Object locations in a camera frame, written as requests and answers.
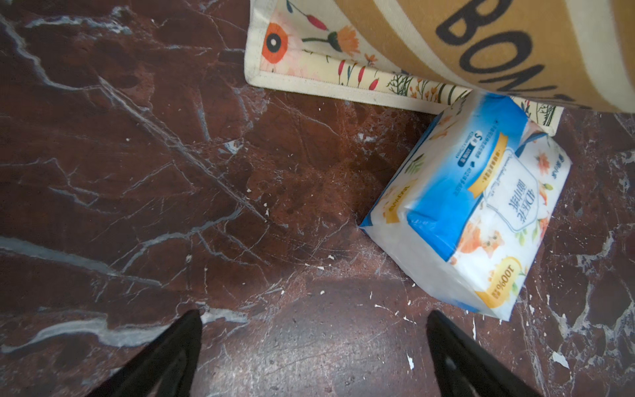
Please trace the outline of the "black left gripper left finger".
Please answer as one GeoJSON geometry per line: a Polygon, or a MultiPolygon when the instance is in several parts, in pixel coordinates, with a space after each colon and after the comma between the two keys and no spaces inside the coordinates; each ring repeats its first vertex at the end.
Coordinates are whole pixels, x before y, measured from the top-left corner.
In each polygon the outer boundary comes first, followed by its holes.
{"type": "Polygon", "coordinates": [[[192,309],[140,351],[90,396],[189,396],[202,342],[200,312],[192,309]]]}

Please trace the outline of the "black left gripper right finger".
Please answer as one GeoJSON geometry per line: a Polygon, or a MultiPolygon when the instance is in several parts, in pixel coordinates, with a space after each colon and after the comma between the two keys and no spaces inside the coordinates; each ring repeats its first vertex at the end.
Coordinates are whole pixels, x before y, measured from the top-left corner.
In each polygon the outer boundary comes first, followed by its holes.
{"type": "Polygon", "coordinates": [[[428,315],[427,338],[442,396],[539,395],[438,310],[428,315]]]}

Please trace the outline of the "floral blue tissue pack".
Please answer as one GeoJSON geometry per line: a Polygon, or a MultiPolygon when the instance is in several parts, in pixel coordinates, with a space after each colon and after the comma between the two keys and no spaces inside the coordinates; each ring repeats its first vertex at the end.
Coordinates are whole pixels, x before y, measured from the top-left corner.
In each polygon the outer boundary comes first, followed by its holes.
{"type": "Polygon", "coordinates": [[[506,321],[571,168],[512,99],[473,92],[433,120],[361,228],[433,298],[506,321]]]}

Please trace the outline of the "cream floral canvas bag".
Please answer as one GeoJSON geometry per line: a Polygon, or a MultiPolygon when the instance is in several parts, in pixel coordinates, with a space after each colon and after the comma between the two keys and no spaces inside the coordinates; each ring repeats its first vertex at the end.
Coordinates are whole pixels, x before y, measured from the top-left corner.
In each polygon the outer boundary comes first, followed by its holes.
{"type": "Polygon", "coordinates": [[[634,110],[631,1],[254,1],[256,87],[439,113],[473,90],[557,129],[562,109],[634,110]]]}

